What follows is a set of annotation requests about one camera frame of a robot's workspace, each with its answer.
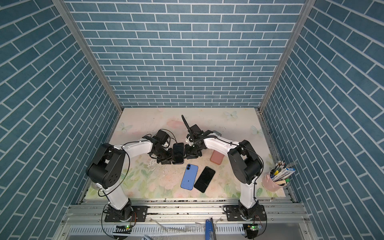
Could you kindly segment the black phone case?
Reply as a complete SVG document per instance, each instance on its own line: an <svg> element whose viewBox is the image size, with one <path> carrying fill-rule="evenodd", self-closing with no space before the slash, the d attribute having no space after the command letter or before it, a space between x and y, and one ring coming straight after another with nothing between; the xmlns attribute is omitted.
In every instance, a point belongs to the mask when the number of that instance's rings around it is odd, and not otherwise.
<svg viewBox="0 0 384 240"><path fill-rule="evenodd" d="M175 143L173 145L173 158L172 158L173 165L180 165L184 163L184 155L185 155L184 150L185 150L184 143Z"/></svg>

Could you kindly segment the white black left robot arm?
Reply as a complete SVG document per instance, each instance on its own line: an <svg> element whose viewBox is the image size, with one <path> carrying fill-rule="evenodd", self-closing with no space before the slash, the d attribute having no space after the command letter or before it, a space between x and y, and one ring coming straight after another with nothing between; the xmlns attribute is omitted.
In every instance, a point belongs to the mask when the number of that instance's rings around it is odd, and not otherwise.
<svg viewBox="0 0 384 240"><path fill-rule="evenodd" d="M122 188L121 174L126 161L142 154L150 154L158 160L171 161L173 150L158 140L141 139L124 145L103 144L97 150L87 175L103 192L100 197L109 201L110 215L118 222L126 222L134 217L132 203Z"/></svg>

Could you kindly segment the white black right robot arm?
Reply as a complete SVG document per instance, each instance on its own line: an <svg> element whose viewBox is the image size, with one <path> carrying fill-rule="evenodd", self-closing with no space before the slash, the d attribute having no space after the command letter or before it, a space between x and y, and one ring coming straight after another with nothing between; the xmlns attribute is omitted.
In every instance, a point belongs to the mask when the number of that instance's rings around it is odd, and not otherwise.
<svg viewBox="0 0 384 240"><path fill-rule="evenodd" d="M210 149L229 158L233 173L241 183L239 212L242 218L250 220L257 214L259 200L256 196L257 179L264 170L264 161L253 149L250 142L230 141L210 131L200 135L186 136L186 156L198 158L201 150Z"/></svg>

